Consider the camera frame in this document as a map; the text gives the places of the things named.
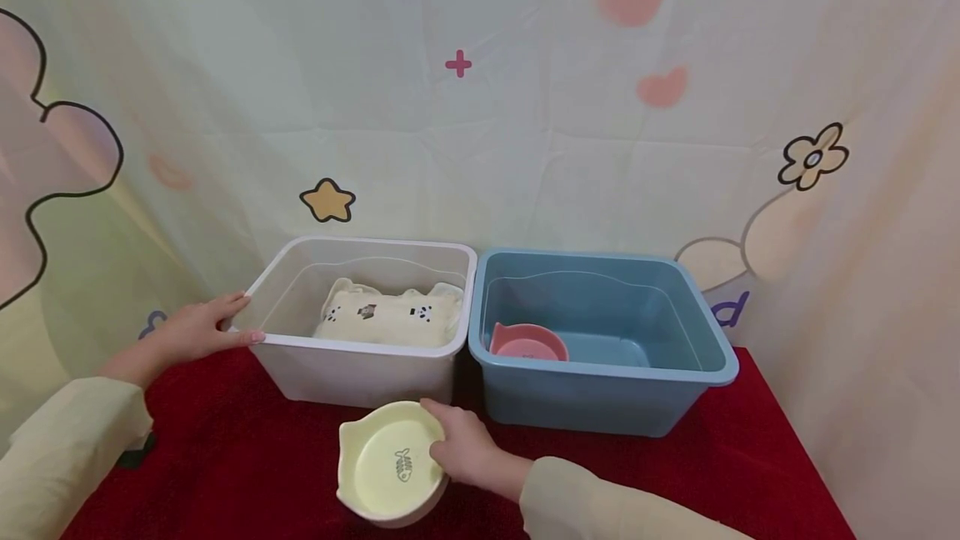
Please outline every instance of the table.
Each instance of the table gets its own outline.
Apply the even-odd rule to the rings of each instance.
[[[757,540],[853,539],[757,365],[737,355],[737,381],[708,390],[665,438],[497,424],[491,434],[511,452],[570,459]],[[468,351],[457,368],[454,402],[481,409]],[[157,446],[139,469],[112,472],[63,538],[526,538],[516,506],[460,484],[415,526],[358,519],[334,496],[337,428],[364,410],[286,400],[247,350],[168,371],[147,406]]]

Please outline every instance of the pink plus sign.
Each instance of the pink plus sign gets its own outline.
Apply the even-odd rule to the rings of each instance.
[[[447,61],[448,70],[457,70],[457,78],[463,77],[463,72],[473,67],[473,61],[463,58],[463,50],[457,50],[457,58],[454,61]]]

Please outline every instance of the fabric backdrop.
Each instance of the fabric backdrop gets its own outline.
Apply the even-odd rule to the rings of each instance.
[[[938,538],[956,4],[0,0],[0,433],[299,235],[651,253],[860,535]]]

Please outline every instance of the yellow cat bowl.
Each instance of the yellow cat bowl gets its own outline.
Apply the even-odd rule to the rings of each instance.
[[[447,475],[430,458],[443,428],[416,402],[391,402],[340,426],[337,498],[381,528],[403,528],[436,507]]]

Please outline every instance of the yellow star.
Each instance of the yellow star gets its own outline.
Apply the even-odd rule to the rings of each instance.
[[[350,205],[358,199],[353,192],[340,190],[337,183],[328,177],[317,182],[313,190],[301,192],[303,204],[310,207],[310,213],[320,223],[336,219],[337,222],[347,223],[350,214]]]

